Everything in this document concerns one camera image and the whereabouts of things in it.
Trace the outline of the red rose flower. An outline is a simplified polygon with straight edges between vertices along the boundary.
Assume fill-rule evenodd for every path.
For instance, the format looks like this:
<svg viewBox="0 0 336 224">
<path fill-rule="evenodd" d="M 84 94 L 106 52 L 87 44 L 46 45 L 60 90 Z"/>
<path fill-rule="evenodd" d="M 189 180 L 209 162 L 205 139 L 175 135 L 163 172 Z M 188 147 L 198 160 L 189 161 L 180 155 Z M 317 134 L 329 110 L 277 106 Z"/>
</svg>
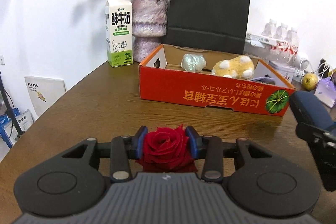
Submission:
<svg viewBox="0 0 336 224">
<path fill-rule="evenodd" d="M 177 128 L 159 127 L 146 134 L 142 156 L 135 161 L 149 173 L 197 172 L 191 156 L 190 138 L 183 125 Z"/>
</svg>

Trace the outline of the iridescent plastic bag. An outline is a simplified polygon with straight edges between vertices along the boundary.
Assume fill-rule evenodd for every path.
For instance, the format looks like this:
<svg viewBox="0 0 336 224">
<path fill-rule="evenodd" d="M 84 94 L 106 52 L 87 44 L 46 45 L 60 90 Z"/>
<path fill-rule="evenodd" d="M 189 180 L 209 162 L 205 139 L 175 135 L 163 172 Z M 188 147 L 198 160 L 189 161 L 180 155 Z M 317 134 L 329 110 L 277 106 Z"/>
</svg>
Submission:
<svg viewBox="0 0 336 224">
<path fill-rule="evenodd" d="M 206 67 L 206 60 L 203 55 L 187 53 L 183 55 L 181 68 L 187 72 L 202 72 Z"/>
</svg>

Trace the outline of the yellow white plush toy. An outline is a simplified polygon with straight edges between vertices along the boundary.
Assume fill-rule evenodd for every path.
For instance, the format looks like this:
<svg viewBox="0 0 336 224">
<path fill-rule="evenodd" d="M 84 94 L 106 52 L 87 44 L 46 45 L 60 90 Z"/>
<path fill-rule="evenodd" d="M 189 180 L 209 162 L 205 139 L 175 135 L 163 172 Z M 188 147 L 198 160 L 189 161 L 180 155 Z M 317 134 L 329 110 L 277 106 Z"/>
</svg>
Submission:
<svg viewBox="0 0 336 224">
<path fill-rule="evenodd" d="M 211 74 L 213 76 L 228 77 L 231 79 L 249 80 L 253 77 L 255 66 L 251 58 L 241 55 L 230 60 L 217 62 Z"/>
</svg>

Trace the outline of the navy zip case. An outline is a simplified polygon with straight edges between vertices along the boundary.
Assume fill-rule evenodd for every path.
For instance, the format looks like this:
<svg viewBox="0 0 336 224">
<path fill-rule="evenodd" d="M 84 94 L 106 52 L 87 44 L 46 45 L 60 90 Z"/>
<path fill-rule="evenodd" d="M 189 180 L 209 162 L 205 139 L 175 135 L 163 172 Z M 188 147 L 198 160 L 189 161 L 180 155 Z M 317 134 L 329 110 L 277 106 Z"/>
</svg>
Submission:
<svg viewBox="0 0 336 224">
<path fill-rule="evenodd" d="M 289 97 L 289 106 L 298 123 L 309 124 L 335 135 L 335 121 L 313 93 L 295 91 Z"/>
</svg>

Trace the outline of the purple tissue pack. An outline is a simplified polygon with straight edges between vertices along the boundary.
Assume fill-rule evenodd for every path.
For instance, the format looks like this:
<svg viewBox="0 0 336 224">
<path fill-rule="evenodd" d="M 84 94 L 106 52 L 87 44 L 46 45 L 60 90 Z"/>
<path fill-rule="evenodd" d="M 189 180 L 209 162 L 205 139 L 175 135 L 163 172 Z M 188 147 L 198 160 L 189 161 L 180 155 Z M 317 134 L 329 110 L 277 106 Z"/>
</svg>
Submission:
<svg viewBox="0 0 336 224">
<path fill-rule="evenodd" d="M 330 77 L 321 79 L 315 89 L 314 95 L 326 106 L 335 106 L 335 84 Z"/>
</svg>

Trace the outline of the yellow green apple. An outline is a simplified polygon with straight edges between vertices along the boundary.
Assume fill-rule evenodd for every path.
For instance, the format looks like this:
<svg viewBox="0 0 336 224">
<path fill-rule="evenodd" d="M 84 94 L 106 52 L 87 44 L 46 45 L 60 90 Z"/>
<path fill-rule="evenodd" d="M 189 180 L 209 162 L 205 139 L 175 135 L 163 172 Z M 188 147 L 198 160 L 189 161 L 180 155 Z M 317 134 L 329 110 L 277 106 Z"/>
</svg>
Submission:
<svg viewBox="0 0 336 224">
<path fill-rule="evenodd" d="M 302 86 L 307 91 L 312 91 L 318 84 L 318 76 L 315 73 L 306 73 L 302 78 Z"/>
</svg>

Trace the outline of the red cardboard box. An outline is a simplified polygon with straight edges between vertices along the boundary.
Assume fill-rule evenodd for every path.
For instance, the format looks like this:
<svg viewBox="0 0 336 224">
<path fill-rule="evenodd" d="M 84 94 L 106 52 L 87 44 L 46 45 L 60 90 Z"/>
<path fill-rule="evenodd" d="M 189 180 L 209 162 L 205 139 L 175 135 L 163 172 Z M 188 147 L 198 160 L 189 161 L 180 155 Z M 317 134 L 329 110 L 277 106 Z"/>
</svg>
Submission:
<svg viewBox="0 0 336 224">
<path fill-rule="evenodd" d="M 187 53 L 201 54 L 206 67 L 201 73 L 181 67 Z M 260 59 L 252 59 L 255 77 L 269 76 L 274 84 L 211 75 L 213 66 L 235 55 L 226 52 L 158 46 L 139 64 L 139 94 L 144 100 L 197 107 L 222 107 L 233 111 L 283 116 L 295 88 Z"/>
</svg>

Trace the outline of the black charger plug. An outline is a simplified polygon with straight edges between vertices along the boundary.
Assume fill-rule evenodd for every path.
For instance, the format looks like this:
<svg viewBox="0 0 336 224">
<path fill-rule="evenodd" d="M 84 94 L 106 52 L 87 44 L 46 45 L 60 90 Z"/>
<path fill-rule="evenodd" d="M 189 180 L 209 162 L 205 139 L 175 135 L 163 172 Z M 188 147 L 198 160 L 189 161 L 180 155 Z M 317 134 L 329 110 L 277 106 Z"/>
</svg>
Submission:
<svg viewBox="0 0 336 224">
<path fill-rule="evenodd" d="M 319 75 L 323 75 L 324 74 L 325 62 L 326 62 L 325 59 L 321 59 L 320 62 L 319 62 L 319 67 L 318 67 L 318 70 L 317 70 L 317 72 L 318 72 Z"/>
</svg>

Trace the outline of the small white tin box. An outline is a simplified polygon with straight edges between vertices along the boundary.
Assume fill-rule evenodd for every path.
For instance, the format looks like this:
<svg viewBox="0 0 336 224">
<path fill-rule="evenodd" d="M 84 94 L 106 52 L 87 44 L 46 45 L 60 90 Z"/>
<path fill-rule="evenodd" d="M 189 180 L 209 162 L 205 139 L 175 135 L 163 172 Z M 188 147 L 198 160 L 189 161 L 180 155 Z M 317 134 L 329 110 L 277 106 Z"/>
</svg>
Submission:
<svg viewBox="0 0 336 224">
<path fill-rule="evenodd" d="M 287 63 L 279 63 L 277 61 L 269 61 L 269 65 L 289 83 L 292 82 L 295 73 L 294 67 L 291 67 Z"/>
</svg>

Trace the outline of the white round desk device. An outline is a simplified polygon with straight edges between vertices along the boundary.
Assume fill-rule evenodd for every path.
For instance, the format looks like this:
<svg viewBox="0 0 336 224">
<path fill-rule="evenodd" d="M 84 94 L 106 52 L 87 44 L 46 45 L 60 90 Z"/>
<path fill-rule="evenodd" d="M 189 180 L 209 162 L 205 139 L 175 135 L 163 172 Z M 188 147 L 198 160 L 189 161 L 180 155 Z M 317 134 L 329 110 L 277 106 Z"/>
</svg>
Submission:
<svg viewBox="0 0 336 224">
<path fill-rule="evenodd" d="M 306 74 L 305 70 L 310 67 L 310 61 L 301 57 L 298 57 L 295 60 L 294 66 L 295 69 L 295 79 L 300 80 L 303 78 L 303 76 Z"/>
</svg>

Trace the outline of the right water bottle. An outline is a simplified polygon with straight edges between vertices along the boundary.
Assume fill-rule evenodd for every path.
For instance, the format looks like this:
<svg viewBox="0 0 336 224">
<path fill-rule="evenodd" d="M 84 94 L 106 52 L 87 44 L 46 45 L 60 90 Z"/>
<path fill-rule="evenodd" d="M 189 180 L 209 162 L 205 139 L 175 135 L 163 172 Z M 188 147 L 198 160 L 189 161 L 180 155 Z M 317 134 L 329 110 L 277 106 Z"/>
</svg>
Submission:
<svg viewBox="0 0 336 224">
<path fill-rule="evenodd" d="M 287 42 L 286 51 L 288 52 L 288 63 L 293 65 L 297 57 L 299 46 L 297 31 L 295 31 L 293 28 L 289 30 L 286 33 L 284 41 Z"/>
</svg>

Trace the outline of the white pink flat carton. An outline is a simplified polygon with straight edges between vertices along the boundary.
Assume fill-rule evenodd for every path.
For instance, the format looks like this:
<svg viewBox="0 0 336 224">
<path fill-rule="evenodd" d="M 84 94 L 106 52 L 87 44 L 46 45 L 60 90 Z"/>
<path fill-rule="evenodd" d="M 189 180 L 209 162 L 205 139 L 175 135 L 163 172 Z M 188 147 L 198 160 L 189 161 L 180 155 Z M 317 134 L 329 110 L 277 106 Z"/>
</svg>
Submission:
<svg viewBox="0 0 336 224">
<path fill-rule="evenodd" d="M 265 48 L 266 46 L 276 46 L 277 42 L 273 38 L 262 35 L 246 34 L 245 41 L 253 47 Z"/>
</svg>

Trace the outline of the black light stand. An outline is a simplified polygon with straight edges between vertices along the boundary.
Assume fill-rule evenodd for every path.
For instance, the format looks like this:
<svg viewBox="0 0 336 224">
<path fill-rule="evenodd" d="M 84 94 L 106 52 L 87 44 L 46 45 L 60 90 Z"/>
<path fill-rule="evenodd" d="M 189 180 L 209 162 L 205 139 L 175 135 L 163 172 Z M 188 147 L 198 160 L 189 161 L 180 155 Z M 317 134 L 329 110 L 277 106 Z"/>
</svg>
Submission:
<svg viewBox="0 0 336 224">
<path fill-rule="evenodd" d="M 15 127 L 18 135 L 17 135 L 17 140 L 23 135 L 24 131 L 21 130 L 20 125 L 17 121 L 17 118 L 14 114 L 14 110 L 10 105 L 10 101 L 8 99 L 8 94 L 7 91 L 5 90 L 5 87 L 3 85 L 2 77 L 0 77 L 0 86 L 1 86 L 1 96 L 3 98 L 3 101 L 6 106 L 6 115 L 11 119 L 12 122 L 12 127 Z"/>
</svg>

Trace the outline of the black paper bag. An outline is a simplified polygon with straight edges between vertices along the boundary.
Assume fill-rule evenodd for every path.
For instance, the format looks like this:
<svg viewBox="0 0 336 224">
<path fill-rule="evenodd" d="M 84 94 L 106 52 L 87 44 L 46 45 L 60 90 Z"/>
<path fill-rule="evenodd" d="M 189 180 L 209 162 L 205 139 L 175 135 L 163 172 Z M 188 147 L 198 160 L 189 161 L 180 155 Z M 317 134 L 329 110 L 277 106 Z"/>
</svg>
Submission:
<svg viewBox="0 0 336 224">
<path fill-rule="evenodd" d="M 165 43 L 241 54 L 250 0 L 170 0 Z"/>
</svg>

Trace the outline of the purple textured vase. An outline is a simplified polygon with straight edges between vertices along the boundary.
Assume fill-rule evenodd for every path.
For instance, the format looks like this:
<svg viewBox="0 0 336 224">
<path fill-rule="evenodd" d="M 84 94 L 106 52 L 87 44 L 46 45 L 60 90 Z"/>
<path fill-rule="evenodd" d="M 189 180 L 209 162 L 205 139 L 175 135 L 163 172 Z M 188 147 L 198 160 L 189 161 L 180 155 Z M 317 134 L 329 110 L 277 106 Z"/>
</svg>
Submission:
<svg viewBox="0 0 336 224">
<path fill-rule="evenodd" d="M 131 3 L 133 60 L 140 63 L 166 35 L 169 0 L 131 0 Z"/>
</svg>

